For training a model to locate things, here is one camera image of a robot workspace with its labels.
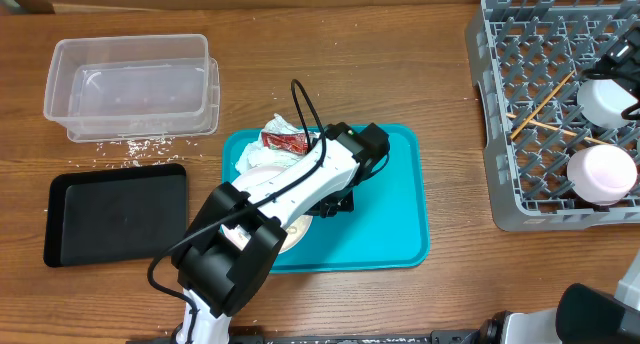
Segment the grey-white bowl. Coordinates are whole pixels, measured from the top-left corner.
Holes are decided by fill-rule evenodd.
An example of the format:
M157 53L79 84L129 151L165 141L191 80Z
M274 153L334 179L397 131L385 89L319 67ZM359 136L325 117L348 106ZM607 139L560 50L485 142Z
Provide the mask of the grey-white bowl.
M630 120L622 112L638 102L637 98L612 79L587 80L579 88L577 104L592 124L605 129L626 126Z

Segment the wooden chopstick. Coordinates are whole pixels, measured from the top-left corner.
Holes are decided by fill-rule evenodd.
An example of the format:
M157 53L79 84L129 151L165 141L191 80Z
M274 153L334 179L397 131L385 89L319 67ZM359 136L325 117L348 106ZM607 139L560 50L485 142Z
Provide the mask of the wooden chopstick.
M513 114L513 113L507 113L506 116L508 118L510 118L510 119L516 119L517 118L517 116L515 114ZM568 135L568 136L571 136L571 137L578 137L579 136L575 132L572 132L572 131L569 131L569 130L565 130L565 129L562 129L562 128L559 128L559 127L555 127L555 126L552 126L552 125L549 125L549 124L546 124L546 123L541 123L541 122L538 122L538 121L533 120L533 119L528 121L527 125L540 127L540 128L544 128L544 129L555 131L555 132L560 132L563 135ZM581 140L587 141L587 142L592 143L592 144L598 144L598 145L608 145L608 144L610 144L610 143L607 143L607 142L592 138L590 136L585 136Z
M551 101L558 92L562 89L562 87L569 82L572 77L576 74L576 70L572 70L569 74L567 74L553 89L552 91L540 102L540 104L519 124L519 126L512 131L510 134L510 139L513 141L519 133L531 122L534 117L546 106L546 104Z

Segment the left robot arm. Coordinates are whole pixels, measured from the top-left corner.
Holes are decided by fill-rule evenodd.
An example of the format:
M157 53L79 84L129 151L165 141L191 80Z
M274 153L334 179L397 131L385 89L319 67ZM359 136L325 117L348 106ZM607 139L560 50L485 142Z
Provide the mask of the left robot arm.
M313 150L273 178L239 189L218 186L197 214L171 262L187 302L176 343L226 343L232 316L265 282L299 217L332 216L353 188L388 160L388 134L329 125Z

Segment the small pink bowl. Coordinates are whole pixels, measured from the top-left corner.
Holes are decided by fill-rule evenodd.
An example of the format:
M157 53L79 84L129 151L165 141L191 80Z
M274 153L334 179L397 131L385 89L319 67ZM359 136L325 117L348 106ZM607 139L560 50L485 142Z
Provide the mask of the small pink bowl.
M576 152L567 164L567 178L584 201L609 206L623 199L636 184L634 160L614 145L596 145Z

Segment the large white plate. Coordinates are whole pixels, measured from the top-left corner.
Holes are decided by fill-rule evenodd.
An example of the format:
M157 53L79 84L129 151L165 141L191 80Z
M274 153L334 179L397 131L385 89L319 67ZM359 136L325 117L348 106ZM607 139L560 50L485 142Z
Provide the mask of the large white plate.
M232 184L237 189L247 189L253 184L260 184L279 175L284 170L284 167L273 165L252 168L237 177ZM286 229L287 237L279 251L280 254L290 250L301 241L307 233L312 223L312 219L313 217L310 215L302 215ZM221 231L227 239L240 249L243 249L249 242L250 235L240 226L230 229L225 225L222 225Z

